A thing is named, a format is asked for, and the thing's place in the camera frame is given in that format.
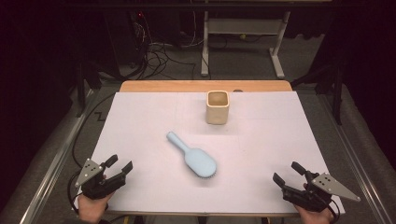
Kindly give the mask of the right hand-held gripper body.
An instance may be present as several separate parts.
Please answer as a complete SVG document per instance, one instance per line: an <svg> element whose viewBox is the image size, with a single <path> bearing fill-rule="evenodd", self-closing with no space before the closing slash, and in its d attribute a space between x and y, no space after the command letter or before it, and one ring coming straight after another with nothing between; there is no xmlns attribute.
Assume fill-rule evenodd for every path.
<svg viewBox="0 0 396 224"><path fill-rule="evenodd" d="M332 196L339 196L354 202L359 202L361 198L345 187L328 173L305 172L306 189L295 189L287 186L281 180L281 191L283 199L305 210L321 212L328 208L332 202Z"/></svg>

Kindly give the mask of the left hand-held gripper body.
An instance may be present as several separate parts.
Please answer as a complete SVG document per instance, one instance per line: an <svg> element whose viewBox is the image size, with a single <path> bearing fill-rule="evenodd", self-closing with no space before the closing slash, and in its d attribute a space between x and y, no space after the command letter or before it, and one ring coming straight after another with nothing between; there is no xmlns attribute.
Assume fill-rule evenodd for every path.
<svg viewBox="0 0 396 224"><path fill-rule="evenodd" d="M80 188L82 193L90 199L105 198L120 188L116 176L109 179L104 178L105 169L105 162L98 164L91 159L87 159L82 166L75 187Z"/></svg>

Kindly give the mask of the light blue hairbrush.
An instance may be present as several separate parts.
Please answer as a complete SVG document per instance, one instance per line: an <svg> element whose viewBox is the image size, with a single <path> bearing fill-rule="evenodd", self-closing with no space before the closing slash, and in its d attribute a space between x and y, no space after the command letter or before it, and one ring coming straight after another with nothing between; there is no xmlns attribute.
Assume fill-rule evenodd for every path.
<svg viewBox="0 0 396 224"><path fill-rule="evenodd" d="M204 150L190 147L176 133L169 132L167 140L183 153L185 164L199 177L208 179L218 170L217 162Z"/></svg>

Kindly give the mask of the person's right hand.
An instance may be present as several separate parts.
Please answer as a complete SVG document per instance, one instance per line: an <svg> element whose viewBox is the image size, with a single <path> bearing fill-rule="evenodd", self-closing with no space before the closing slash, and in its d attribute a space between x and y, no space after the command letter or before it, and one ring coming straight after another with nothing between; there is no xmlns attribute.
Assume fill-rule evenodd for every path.
<svg viewBox="0 0 396 224"><path fill-rule="evenodd" d="M333 221L333 214L329 209L324 209L321 212L312 212L298 205L294 205L294 207L304 224L330 224Z"/></svg>

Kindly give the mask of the person's left hand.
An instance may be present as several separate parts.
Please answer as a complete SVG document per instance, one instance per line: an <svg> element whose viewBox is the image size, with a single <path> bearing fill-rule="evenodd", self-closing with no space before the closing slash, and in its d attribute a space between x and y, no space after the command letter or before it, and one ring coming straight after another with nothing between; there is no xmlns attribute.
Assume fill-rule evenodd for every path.
<svg viewBox="0 0 396 224"><path fill-rule="evenodd" d="M103 219L108 201L114 193L105 198L93 200L81 194L78 196L78 217L84 224L110 224Z"/></svg>

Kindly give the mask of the black metal stand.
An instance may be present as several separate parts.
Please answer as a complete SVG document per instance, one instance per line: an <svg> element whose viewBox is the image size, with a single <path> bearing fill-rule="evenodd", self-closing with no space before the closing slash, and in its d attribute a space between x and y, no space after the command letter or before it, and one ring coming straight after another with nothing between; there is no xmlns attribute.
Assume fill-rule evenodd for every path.
<svg viewBox="0 0 396 224"><path fill-rule="evenodd" d="M290 85L295 88L303 83L316 83L317 94L332 94L332 116L338 125L341 121L343 65L340 62L326 63L293 80Z"/></svg>
<svg viewBox="0 0 396 224"><path fill-rule="evenodd" d="M99 78L99 73L92 62L78 62L76 65L76 79L77 79L77 93L78 93L78 117L82 116L86 103L86 88L85 84L93 90L99 90L102 83Z"/></svg>

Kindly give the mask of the beige square cup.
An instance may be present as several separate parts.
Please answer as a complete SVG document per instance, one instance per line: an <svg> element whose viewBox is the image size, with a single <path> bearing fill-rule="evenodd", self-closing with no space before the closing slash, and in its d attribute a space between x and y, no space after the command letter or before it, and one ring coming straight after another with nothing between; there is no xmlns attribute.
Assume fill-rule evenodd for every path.
<svg viewBox="0 0 396 224"><path fill-rule="evenodd" d="M205 121L213 125L226 124L229 107L230 99L227 91L209 91L206 95Z"/></svg>

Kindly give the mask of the black equipment box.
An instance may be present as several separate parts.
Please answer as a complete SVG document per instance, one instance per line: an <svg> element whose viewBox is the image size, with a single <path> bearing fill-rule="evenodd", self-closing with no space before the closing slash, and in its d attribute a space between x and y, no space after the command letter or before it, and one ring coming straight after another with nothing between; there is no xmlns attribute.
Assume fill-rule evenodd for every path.
<svg viewBox="0 0 396 224"><path fill-rule="evenodd" d="M140 65L146 52L146 30L129 11L106 14L108 31L119 64Z"/></svg>

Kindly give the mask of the aluminium floor rail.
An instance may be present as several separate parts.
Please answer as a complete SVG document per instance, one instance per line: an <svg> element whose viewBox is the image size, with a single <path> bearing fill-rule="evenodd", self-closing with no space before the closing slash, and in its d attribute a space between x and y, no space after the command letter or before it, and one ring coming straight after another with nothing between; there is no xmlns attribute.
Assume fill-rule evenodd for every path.
<svg viewBox="0 0 396 224"><path fill-rule="evenodd" d="M360 186L362 199L375 217L375 224L396 224L396 171L353 100L349 95L342 100L341 125L333 117L329 97L319 95L318 100L341 140L343 155Z"/></svg>
<svg viewBox="0 0 396 224"><path fill-rule="evenodd" d="M94 90L88 90L85 94L86 106L78 110L77 114L70 121L68 128L65 129L64 139L60 146L56 148L56 153L49 162L47 171L41 178L40 185L37 187L35 195L26 208L19 224L36 223L64 168L67 157L71 153L72 144L76 141L78 131L82 127L83 121L87 118L88 110L92 107L92 102L96 96L97 92Z"/></svg>

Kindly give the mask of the white metal desk frame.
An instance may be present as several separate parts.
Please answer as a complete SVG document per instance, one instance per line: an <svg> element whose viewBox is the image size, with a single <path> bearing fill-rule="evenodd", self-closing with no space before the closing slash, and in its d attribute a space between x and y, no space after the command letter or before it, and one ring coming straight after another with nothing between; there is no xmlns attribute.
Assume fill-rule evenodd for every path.
<svg viewBox="0 0 396 224"><path fill-rule="evenodd" d="M284 79L278 52L289 23L290 12L283 13L281 19L214 19L209 17L209 12L204 13L204 35L201 59L201 76L209 75L209 48L210 35L275 35L276 44L268 49L276 76Z"/></svg>

